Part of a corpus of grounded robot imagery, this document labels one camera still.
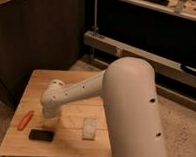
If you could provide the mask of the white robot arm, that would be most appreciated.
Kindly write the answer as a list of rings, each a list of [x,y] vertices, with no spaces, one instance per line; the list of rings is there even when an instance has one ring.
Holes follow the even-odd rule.
[[[41,96],[43,116],[57,116],[67,103],[100,96],[105,108],[113,157],[167,157],[149,62],[120,58],[76,84],[54,79]]]

